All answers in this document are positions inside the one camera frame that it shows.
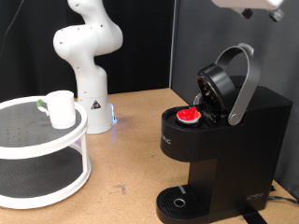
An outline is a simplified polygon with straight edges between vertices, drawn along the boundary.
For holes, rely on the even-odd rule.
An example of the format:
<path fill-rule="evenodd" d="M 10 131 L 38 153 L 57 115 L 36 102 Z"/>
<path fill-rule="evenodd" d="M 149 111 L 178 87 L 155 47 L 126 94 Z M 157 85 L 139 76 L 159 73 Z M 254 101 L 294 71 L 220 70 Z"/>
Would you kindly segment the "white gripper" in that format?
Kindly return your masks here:
<path fill-rule="evenodd" d="M 245 19 L 249 19 L 253 12 L 251 8 L 258 9 L 268 9 L 272 10 L 270 13 L 270 18 L 279 22 L 283 19 L 284 13 L 279 8 L 284 0 L 211 0 L 218 7 L 234 7 L 234 8 L 242 8 L 241 16 Z"/>

